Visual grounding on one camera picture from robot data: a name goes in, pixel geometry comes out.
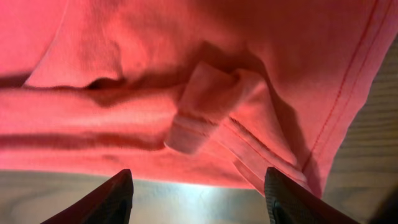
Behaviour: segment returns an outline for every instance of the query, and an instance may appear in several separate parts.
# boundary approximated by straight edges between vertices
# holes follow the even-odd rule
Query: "red stitching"
[[[354,88],[355,88],[356,83],[357,83],[358,78],[359,78],[359,75],[361,74],[361,72],[362,72],[362,70],[363,70],[363,67],[364,67],[364,65],[365,65],[365,62],[368,60],[369,52],[371,51],[371,48],[372,48],[372,46],[373,46],[373,44],[374,44],[374,42],[375,42],[375,40],[376,40],[376,37],[377,37],[377,36],[379,35],[379,33],[380,33],[381,27],[382,27],[382,25],[384,24],[384,21],[386,20],[387,12],[388,12],[388,10],[390,9],[390,7],[391,7],[391,1],[390,1],[390,4],[389,4],[388,7],[387,7],[386,13],[385,13],[385,15],[384,15],[384,17],[383,17],[383,19],[382,19],[382,21],[381,21],[380,26],[379,26],[379,28],[377,29],[376,35],[374,36],[374,38],[373,38],[373,40],[372,40],[372,42],[371,42],[371,46],[370,46],[368,52],[366,53],[365,59],[363,60],[363,62],[362,62],[362,64],[361,64],[361,68],[359,69],[359,72],[358,72],[358,74],[356,75],[355,81],[354,81],[354,83],[353,83],[353,87],[352,87],[352,89],[351,89],[351,91],[350,91],[350,93],[349,93],[349,95],[348,95],[348,99],[347,99],[346,103],[344,104],[343,110],[342,110],[342,112],[340,113],[340,115],[339,115],[339,117],[338,117],[336,123],[333,125],[332,130],[331,130],[331,133],[329,134],[329,136],[328,136],[328,138],[326,139],[326,141],[328,141],[328,140],[330,139],[330,136],[331,136],[332,132],[335,130],[335,128],[336,128],[336,126],[337,126],[337,123],[339,122],[341,116],[343,115],[344,110],[346,109],[346,107],[347,107],[349,101],[351,100],[351,97],[352,97],[353,92],[354,92]]]
[[[260,139],[258,139],[257,137],[255,137],[255,135],[253,135],[248,129],[246,129],[246,127],[244,127],[239,121],[237,121],[236,119],[233,119],[231,117],[229,117],[229,119],[238,126],[238,128],[242,131],[245,132],[247,134],[249,134],[255,141],[257,141],[266,151],[268,151],[269,153],[271,153],[272,155],[274,155],[275,157],[279,158],[280,160],[282,160],[285,164],[292,166],[293,164],[290,164],[286,161],[283,160],[282,157],[280,157],[278,154],[276,154],[275,152],[271,151],[264,143],[262,143],[262,141],[260,141]],[[254,147],[252,147],[253,150],[255,150],[262,158],[266,159],[264,156],[262,156]]]
[[[377,8],[376,6],[377,6],[378,2],[379,2],[379,1],[375,1],[374,5],[373,5],[372,11],[371,11],[371,15],[370,15],[370,17],[369,17],[368,23],[366,24],[366,28],[365,28],[365,30],[364,30],[362,36],[361,36],[361,39],[360,39],[360,41],[359,41],[359,43],[358,43],[358,45],[357,45],[357,48],[356,48],[356,50],[355,50],[355,52],[354,52],[354,55],[353,55],[352,59],[351,59],[350,62],[349,62],[348,68],[347,68],[346,71],[345,71],[343,80],[342,80],[342,82],[341,82],[341,85],[340,85],[340,87],[339,87],[339,91],[338,91],[337,96],[336,96],[336,100],[335,100],[335,102],[334,102],[334,104],[333,104],[333,106],[332,106],[332,108],[331,108],[331,110],[330,110],[328,116],[326,117],[325,123],[324,123],[323,126],[321,127],[321,130],[320,130],[320,132],[319,132],[319,134],[318,134],[318,136],[317,136],[317,138],[316,138],[316,140],[315,140],[315,143],[314,143],[313,147],[311,148],[310,155],[308,155],[307,160],[305,161],[302,170],[305,170],[305,169],[307,168],[308,163],[309,163],[309,161],[310,161],[310,158],[312,157],[312,152],[315,150],[315,148],[316,148],[316,146],[317,146],[317,144],[318,144],[318,142],[319,142],[319,140],[320,140],[320,137],[321,137],[321,135],[323,134],[323,132],[325,131],[325,127],[326,127],[326,125],[329,123],[329,121],[330,121],[330,119],[331,119],[331,116],[332,116],[332,114],[333,114],[333,112],[334,112],[334,110],[335,110],[335,108],[336,108],[336,106],[337,106],[337,102],[338,102],[338,100],[339,100],[340,97],[341,97],[341,92],[342,92],[343,86],[344,86],[344,84],[345,84],[345,82],[346,82],[346,80],[347,80],[347,76],[348,76],[349,70],[350,70],[350,68],[352,67],[352,64],[353,64],[353,62],[354,62],[354,59],[356,58],[356,56],[357,56],[357,54],[358,54],[359,48],[360,48],[361,44],[364,42],[365,37],[366,37],[366,35],[367,35],[367,33],[368,33],[368,30],[369,30],[370,24],[371,24],[371,22],[373,21],[374,13],[376,12],[376,8]],[[382,21],[382,23],[381,23],[381,25],[380,25],[380,27],[379,27],[379,30],[377,31],[377,33],[376,33],[376,35],[375,35],[375,38],[374,38],[373,41],[372,41],[372,44],[373,44],[373,42],[375,41],[376,36],[378,35],[378,33],[379,33],[380,29],[381,29],[381,26],[382,26],[382,24],[383,24],[383,22],[384,22],[385,17],[383,18],[383,21]],[[366,58],[368,57],[369,51],[370,51],[370,49],[371,49],[371,46],[370,46],[370,48],[369,48],[369,50],[368,50],[368,52],[367,52],[367,54],[366,54],[366,56],[365,56],[364,62],[366,61]],[[354,81],[354,85],[355,85],[355,83],[356,83],[357,80],[358,80],[359,73],[360,73],[360,72],[358,72],[358,74],[357,74],[357,76],[356,76],[356,79],[355,79],[355,81]],[[353,89],[354,89],[354,85],[353,85],[353,87],[352,87],[352,89],[351,89],[351,93],[350,93],[350,96],[349,96],[349,97],[351,97],[352,91],[353,91]]]
[[[227,125],[225,125],[225,124],[223,124],[223,126],[226,127],[227,129],[229,129],[232,133],[234,133],[238,138],[240,138],[240,140],[244,141],[251,149],[253,149],[254,152],[256,152],[257,154],[259,154],[259,153],[257,152],[257,150],[255,150],[255,148],[254,148],[252,145],[250,145],[250,143],[248,143],[244,138],[242,138],[238,133],[236,133],[234,130],[232,130],[231,128],[229,128],[229,127],[228,127]],[[261,156],[261,154],[259,154],[259,156],[260,156],[261,158],[263,158],[265,161],[267,161],[269,164],[271,164],[271,165],[273,165],[274,167],[276,167],[275,164],[273,164],[272,162],[270,162],[270,161],[269,161],[268,159],[266,159],[265,157]],[[287,162],[284,161],[283,159],[282,159],[281,161],[282,161],[283,163],[287,164],[288,166],[290,166],[291,168],[293,168],[294,170],[300,172],[299,170],[297,170],[295,167],[293,167],[291,164],[287,163]],[[286,176],[290,177],[292,180],[296,180],[296,182],[303,182],[302,180],[297,179],[296,177],[292,177],[290,174],[287,174],[287,173],[285,173],[285,172],[283,172],[283,173],[284,173]]]

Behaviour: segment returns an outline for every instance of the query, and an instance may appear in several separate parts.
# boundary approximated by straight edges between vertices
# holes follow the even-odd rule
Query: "seam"
[[[309,161],[310,161],[310,158],[312,157],[313,151],[314,151],[315,148],[317,147],[318,142],[319,142],[319,140],[320,140],[320,137],[321,137],[322,134],[325,132],[325,128],[326,128],[327,124],[330,122],[331,116],[332,116],[333,112],[334,112],[335,109],[336,109],[336,106],[337,106],[337,104],[338,104],[339,99],[341,98],[341,93],[342,93],[342,91],[343,91],[344,84],[346,83],[346,80],[347,80],[349,71],[350,71],[350,69],[351,69],[351,67],[352,67],[352,65],[353,65],[353,62],[354,62],[355,58],[356,58],[357,55],[358,55],[360,46],[362,45],[362,43],[363,43],[364,40],[365,40],[365,37],[366,37],[367,34],[368,34],[368,30],[369,30],[369,27],[370,27],[370,25],[371,25],[371,22],[373,21],[373,17],[374,17],[374,14],[375,14],[375,12],[376,12],[376,8],[377,8],[377,5],[378,5],[378,2],[379,2],[379,1],[375,1],[375,2],[374,2],[374,5],[373,5],[372,11],[371,11],[371,15],[370,15],[369,20],[368,20],[368,22],[367,22],[367,24],[366,24],[366,27],[365,27],[365,29],[364,29],[364,32],[363,32],[362,35],[361,35],[361,38],[360,38],[360,40],[359,40],[359,42],[358,42],[358,44],[357,44],[357,46],[356,46],[356,48],[355,48],[353,57],[352,57],[351,60],[349,61],[349,64],[348,64],[348,67],[347,67],[347,69],[346,69],[346,71],[345,71],[343,80],[341,81],[341,84],[340,84],[339,90],[338,90],[338,92],[337,92],[337,96],[336,96],[335,102],[333,103],[333,106],[332,106],[332,108],[331,108],[331,110],[330,110],[328,116],[326,117],[326,120],[325,120],[325,122],[323,123],[323,125],[322,125],[322,127],[321,127],[321,129],[320,129],[320,132],[318,133],[318,136],[317,136],[317,138],[316,138],[316,140],[315,140],[315,142],[314,142],[314,145],[313,145],[312,148],[311,148],[310,154],[308,155],[307,159],[306,159],[305,162],[304,162],[304,165],[303,165],[303,167],[302,167],[302,170],[305,170],[305,169],[307,168],[308,163],[309,163]]]
[[[380,26],[377,28],[377,32],[376,32],[376,34],[375,34],[375,36],[374,36],[374,38],[373,38],[373,40],[372,40],[372,42],[371,42],[370,48],[369,48],[368,51],[366,52],[366,56],[365,56],[365,58],[364,58],[364,60],[363,60],[363,62],[362,62],[362,64],[361,64],[361,67],[359,68],[359,71],[358,71],[358,73],[357,73],[357,75],[356,75],[356,78],[355,78],[355,81],[354,81],[354,83],[353,83],[353,87],[352,87],[352,89],[350,90],[350,93],[349,93],[349,95],[348,95],[348,99],[347,99],[346,103],[344,104],[344,107],[343,107],[341,113],[339,114],[336,123],[333,125],[333,127],[332,127],[332,129],[331,129],[331,132],[330,132],[330,134],[328,135],[328,137],[327,137],[327,139],[326,139],[326,142],[328,142],[329,139],[331,138],[331,134],[332,134],[332,133],[334,132],[334,130],[336,129],[337,123],[339,122],[341,116],[343,115],[343,113],[344,113],[344,111],[345,111],[345,109],[346,109],[348,103],[351,101],[351,97],[352,97],[352,95],[353,95],[353,92],[354,92],[354,89],[355,89],[356,84],[357,84],[357,82],[358,82],[358,79],[359,79],[359,77],[360,77],[360,74],[361,74],[362,71],[363,71],[363,68],[364,68],[364,66],[365,66],[365,63],[368,61],[369,53],[370,53],[370,51],[371,51],[371,49],[372,49],[372,47],[373,47],[373,45],[374,45],[374,43],[375,43],[375,41],[376,41],[376,39],[377,39],[379,33],[380,33],[380,30],[381,30],[382,25],[384,24],[384,22],[385,22],[385,20],[386,20],[387,13],[388,13],[388,11],[390,10],[390,7],[391,7],[391,2],[392,2],[392,1],[390,1],[389,5],[388,5],[388,7],[387,7],[387,9],[386,9],[386,13],[384,14],[384,16],[383,16],[383,18],[382,18],[382,21],[381,21],[381,23],[380,23]],[[325,146],[326,146],[326,144],[320,149],[320,152],[323,152]]]
[[[252,134],[252,132],[250,132],[248,129],[246,129],[246,127],[244,127],[238,120],[229,117],[229,119],[244,133],[250,135],[250,137],[253,138],[253,140],[255,140],[257,143],[259,143],[267,152],[269,152],[270,154],[272,154],[273,156],[275,156],[276,158],[280,159],[281,161],[283,161],[285,164],[289,165],[289,166],[293,166],[293,164],[288,163],[286,161],[283,160],[283,158],[281,158],[278,154],[274,153],[273,151],[271,151],[264,143],[262,143],[262,141],[260,141],[257,137],[255,137],[255,135]],[[253,150],[258,153],[263,159],[266,159],[264,156],[262,156],[254,147],[252,147]]]
[[[261,187],[263,187],[263,186],[264,186],[264,181],[263,181],[262,177],[259,177],[258,175],[256,175],[256,174],[250,169],[250,167],[248,167],[245,163],[243,163],[243,161],[242,161],[241,159],[237,158],[237,160],[238,160],[240,163],[242,163],[242,165],[245,166],[245,168],[250,172],[250,173],[248,173],[249,175],[252,175],[255,179],[260,180],[260,182],[261,182],[261,184],[262,184]],[[258,190],[258,188],[256,187],[256,184],[252,183],[252,182],[250,181],[249,177],[246,177],[246,175],[242,174],[242,172],[239,170],[238,166],[237,166],[235,163],[236,163],[236,162],[233,162],[235,168],[238,170],[239,173],[241,173],[242,177],[243,177],[245,180],[247,180],[256,190]],[[289,177],[289,175],[286,174],[285,172],[282,172],[281,170],[279,170],[279,172],[281,172],[281,173],[283,173],[285,176]],[[301,186],[306,186],[306,187],[308,187],[308,184],[307,184],[306,182],[302,181],[302,180],[298,180],[298,179],[291,178],[291,177],[289,177],[289,178],[292,179],[294,182],[296,182],[297,184],[299,184],[299,185],[301,185]]]
[[[242,141],[244,141],[254,152],[256,152],[261,158],[263,158],[266,162],[268,162],[269,164],[271,164],[271,165],[273,165],[274,167],[277,167],[273,162],[271,162],[270,160],[268,160],[268,159],[266,159],[266,158],[264,158],[263,156],[261,156],[258,152],[257,152],[257,150],[255,150],[255,148],[250,144],[250,143],[248,143],[244,138],[242,138],[237,132],[235,132],[234,130],[232,130],[230,127],[228,127],[227,125],[225,125],[225,124],[223,124],[223,126],[224,127],[226,127],[228,130],[230,130],[232,133],[234,133],[235,134],[235,136],[236,137],[238,137],[240,140],[242,140]],[[300,172],[299,170],[297,170],[295,167],[293,167],[292,165],[290,165],[289,163],[287,163],[287,162],[285,162],[283,159],[281,159],[281,161],[283,162],[283,163],[285,163],[285,164],[287,164],[288,166],[290,166],[291,168],[293,168],[294,170],[296,170],[296,171],[298,171],[298,172]],[[290,177],[292,180],[295,180],[296,182],[303,182],[302,180],[300,180],[300,179],[297,179],[297,178],[295,178],[295,177],[292,177],[290,174],[288,174],[288,173],[285,173],[284,172],[284,174],[286,175],[286,176],[288,176],[288,177]]]
[[[204,118],[202,116],[194,115],[194,114],[192,114],[192,113],[190,113],[188,111],[179,111],[178,115],[183,116],[183,117],[187,117],[187,118],[190,118],[190,119],[198,120],[200,122],[203,122],[203,123],[206,123],[206,124],[210,124],[210,125],[213,125],[213,126],[218,126],[219,125],[218,123],[216,123],[214,121],[211,121],[210,119],[206,119],[206,118]]]
[[[61,32],[61,29],[63,29],[63,24],[65,23],[65,17],[67,16],[68,10],[70,10],[70,9],[69,9],[70,1],[71,1],[71,0],[68,0],[68,1],[65,3],[65,6],[64,6],[64,8],[63,8],[63,12],[62,12],[62,17],[61,17],[60,23],[59,23],[59,25],[58,25],[58,27],[57,27],[57,31],[55,31],[54,37],[53,37],[53,39],[52,39],[50,45],[47,47],[47,49],[46,49],[46,51],[45,51],[43,57],[42,57],[42,58],[40,59],[40,61],[35,65],[35,67],[34,67],[32,73],[29,75],[29,77],[28,77],[28,78],[25,80],[25,82],[22,84],[22,87],[26,87],[26,86],[27,86],[26,83],[27,83],[27,82],[29,81],[29,79],[32,77],[33,73],[43,64],[43,61],[44,61],[46,58],[49,57],[49,53],[50,53],[50,51],[52,50],[52,48],[53,48],[55,42],[58,40],[58,37],[59,37],[60,32]]]
[[[206,133],[203,133],[203,132],[200,132],[200,131],[197,131],[197,130],[195,130],[195,129],[193,129],[193,128],[189,128],[189,127],[186,127],[186,126],[184,126],[184,125],[181,125],[181,124],[178,124],[178,123],[173,123],[173,125],[174,126],[177,126],[177,127],[179,127],[179,128],[182,128],[182,129],[184,129],[184,130],[186,130],[186,131],[189,131],[189,132],[191,132],[191,133],[193,133],[193,134],[197,134],[197,135],[200,135],[200,136],[204,136],[204,137],[210,137],[210,135],[209,134],[206,134]]]

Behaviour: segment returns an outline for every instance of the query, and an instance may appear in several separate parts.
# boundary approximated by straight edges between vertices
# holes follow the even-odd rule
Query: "wooden floor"
[[[73,204],[106,177],[0,172],[0,224],[39,223]],[[366,223],[398,186],[398,39],[366,106],[339,150],[324,201]],[[130,223],[268,223],[265,199],[252,190],[134,181]]]

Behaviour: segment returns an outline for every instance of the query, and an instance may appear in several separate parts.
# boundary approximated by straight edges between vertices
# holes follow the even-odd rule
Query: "stitching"
[[[325,128],[326,128],[326,125],[330,122],[331,116],[332,116],[334,110],[336,109],[337,102],[338,102],[339,99],[341,98],[341,92],[343,91],[343,86],[344,86],[344,84],[345,84],[345,82],[346,82],[346,80],[347,80],[347,77],[348,77],[348,74],[349,74],[349,70],[350,70],[350,68],[352,67],[352,64],[353,64],[353,62],[354,62],[354,60],[355,60],[355,58],[356,58],[356,56],[357,56],[357,54],[358,54],[358,51],[359,51],[359,48],[360,48],[361,44],[362,44],[362,43],[364,42],[364,40],[365,40],[366,34],[368,33],[370,24],[371,24],[371,22],[373,21],[374,13],[376,12],[376,8],[377,8],[376,6],[377,6],[378,2],[379,2],[379,1],[375,1],[374,5],[373,5],[372,11],[371,11],[371,15],[370,15],[369,20],[368,20],[368,22],[367,22],[367,24],[366,24],[365,30],[364,30],[364,32],[363,32],[363,34],[362,34],[362,36],[361,36],[361,38],[360,38],[360,40],[359,40],[359,43],[358,43],[358,45],[357,45],[357,47],[356,47],[356,49],[355,49],[355,51],[354,51],[354,55],[353,55],[353,57],[351,58],[351,60],[350,60],[350,62],[349,62],[349,65],[348,65],[348,67],[347,67],[347,69],[346,69],[346,71],[345,71],[343,80],[341,81],[341,85],[340,85],[340,87],[339,87],[339,90],[338,90],[338,93],[337,93],[335,102],[333,103],[333,106],[332,106],[332,108],[331,108],[331,110],[330,110],[328,116],[326,117],[326,120],[325,120],[325,122],[323,123],[323,126],[321,127],[321,130],[320,130],[320,132],[319,132],[319,134],[318,134],[318,136],[317,136],[317,138],[316,138],[316,140],[315,140],[315,143],[314,143],[313,147],[311,148],[310,154],[308,155],[308,157],[307,157],[307,159],[306,159],[306,161],[305,161],[305,163],[304,163],[304,166],[303,166],[302,170],[305,170],[305,169],[307,168],[308,163],[309,163],[309,161],[310,161],[310,158],[312,157],[312,152],[315,150],[316,146],[318,145],[318,142],[319,142],[319,140],[320,140],[320,137],[321,137],[321,135],[324,133]]]
[[[228,126],[225,125],[225,124],[223,124],[223,126],[226,127],[227,129],[229,129],[232,133],[234,133],[238,138],[240,138],[240,140],[244,141],[251,149],[253,149],[254,152],[256,152],[257,154],[259,154],[259,153],[257,152],[257,150],[255,150],[255,148],[254,148],[250,143],[248,143],[244,138],[242,138],[238,133],[236,133],[234,130],[232,130],[230,127],[228,127]],[[242,129],[243,132],[248,132],[248,133],[252,136],[252,134],[251,134],[249,131],[245,131],[245,130],[246,130],[246,129]],[[267,161],[269,164],[271,164],[271,165],[273,165],[274,167],[276,167],[274,163],[270,162],[270,161],[269,161],[268,159],[266,159],[265,157],[263,157],[263,156],[261,156],[261,155],[260,155],[260,157],[263,158],[265,161]],[[281,161],[282,161],[283,163],[285,163],[285,164],[291,166],[289,163],[287,163],[287,162],[284,161],[283,159],[281,159]],[[300,179],[297,179],[297,178],[295,178],[295,177],[292,177],[290,174],[285,174],[285,175],[288,176],[288,177],[290,177],[290,178],[293,179],[293,180],[296,180],[297,182],[303,182],[303,181],[300,180]]]
[[[262,179],[262,177],[259,177],[258,175],[256,175],[251,169],[250,169],[250,167],[248,167],[245,163],[243,163],[243,161],[241,160],[241,159],[239,159],[238,158],[238,160],[240,161],[240,163],[242,164],[242,166],[245,166],[245,169],[247,169],[248,170],[248,175],[252,175],[252,176],[254,176],[254,178],[256,179],[256,180],[259,180],[261,183],[262,183],[262,185],[260,186],[260,187],[263,187],[264,186],[264,180]],[[237,167],[237,165],[235,164],[235,162],[233,163],[234,165],[235,165],[235,167],[236,167],[236,169],[241,173],[241,175],[243,176],[243,178],[245,178],[254,188],[256,188],[256,190],[258,190],[258,188],[259,187],[256,187],[256,184],[254,184],[254,183],[252,183],[250,180],[249,180],[249,177],[246,177],[244,174],[242,174],[242,172],[240,171],[240,169]],[[281,173],[283,173],[285,176],[289,176],[288,174],[286,174],[285,172],[283,172],[282,170],[279,170],[279,172],[281,172]],[[291,177],[289,177],[290,179],[292,179],[293,181],[295,181],[296,183],[298,183],[299,185],[301,185],[301,186],[306,186],[306,187],[308,187],[308,184],[306,183],[306,182],[304,182],[304,181],[302,181],[302,180],[298,180],[298,179],[295,179],[295,178],[291,178]]]
[[[332,132],[335,130],[335,128],[336,128],[336,126],[337,126],[337,123],[339,122],[341,116],[343,115],[344,110],[346,109],[346,107],[347,107],[349,101],[351,100],[351,97],[352,97],[352,95],[353,95],[353,92],[354,92],[356,83],[357,83],[357,81],[358,81],[358,79],[359,79],[359,76],[360,76],[362,70],[363,70],[363,67],[365,66],[365,62],[368,60],[368,57],[369,57],[369,53],[370,53],[370,51],[371,51],[371,48],[372,48],[374,42],[375,42],[376,39],[377,39],[376,37],[379,35],[380,30],[381,30],[381,27],[382,27],[382,25],[384,24],[384,21],[386,20],[387,12],[390,10],[390,7],[391,7],[391,1],[390,1],[389,5],[388,5],[388,7],[387,7],[387,9],[386,9],[386,13],[385,13],[385,15],[384,15],[384,17],[383,17],[383,19],[382,19],[382,21],[381,21],[381,25],[377,28],[376,35],[374,36],[374,38],[373,38],[373,40],[372,40],[372,42],[371,42],[371,46],[370,46],[370,48],[368,49],[368,52],[366,53],[366,56],[365,56],[365,58],[364,58],[364,60],[363,60],[363,62],[362,62],[362,64],[361,64],[361,68],[359,69],[359,72],[358,72],[358,74],[356,75],[355,81],[354,81],[354,83],[353,83],[353,87],[352,87],[352,89],[351,89],[351,91],[350,91],[350,93],[349,93],[349,95],[348,95],[348,99],[347,99],[346,103],[344,104],[343,110],[342,110],[342,112],[340,113],[340,115],[339,115],[339,117],[338,117],[336,123],[333,125],[332,130],[331,130],[331,132],[330,132],[328,138],[326,139],[326,142],[328,142],[328,140],[330,139]]]
[[[285,164],[292,166],[293,164],[290,164],[286,161],[283,160],[283,158],[281,158],[278,154],[276,154],[275,152],[271,151],[264,143],[262,143],[262,141],[260,141],[257,137],[255,137],[255,135],[253,135],[247,128],[245,128],[239,121],[235,120],[234,118],[229,117],[229,119],[239,128],[241,129],[242,132],[249,134],[250,137],[252,137],[257,143],[259,143],[266,151],[268,151],[269,153],[271,153],[273,156],[277,157],[278,159],[282,160]],[[265,159],[264,156],[262,156],[255,148],[253,148],[262,158]]]

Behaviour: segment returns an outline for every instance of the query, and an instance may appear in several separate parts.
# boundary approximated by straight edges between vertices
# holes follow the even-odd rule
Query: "clothing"
[[[320,197],[397,1],[0,2],[0,169]]]

